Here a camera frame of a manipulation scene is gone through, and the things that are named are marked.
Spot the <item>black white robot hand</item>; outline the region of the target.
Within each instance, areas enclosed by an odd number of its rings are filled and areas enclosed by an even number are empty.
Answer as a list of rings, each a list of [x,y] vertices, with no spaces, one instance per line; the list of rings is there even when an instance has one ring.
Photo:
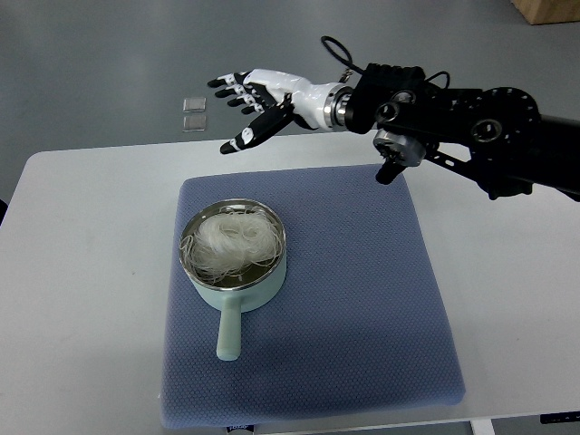
[[[223,155],[257,147],[292,122],[311,131],[340,130],[344,121],[338,111],[353,92],[344,83],[313,84],[304,77],[264,69],[221,75],[208,87],[228,106],[256,116],[221,145]]]

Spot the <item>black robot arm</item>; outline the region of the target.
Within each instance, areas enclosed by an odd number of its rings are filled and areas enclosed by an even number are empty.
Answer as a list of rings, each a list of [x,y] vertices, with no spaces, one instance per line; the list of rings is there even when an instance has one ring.
[[[529,195],[534,185],[579,199],[579,123],[542,114],[531,95],[514,87],[452,89],[420,67],[371,63],[362,69],[348,51],[337,55],[351,91],[331,102],[331,123],[377,133],[388,185],[428,160],[474,181],[490,199]]]

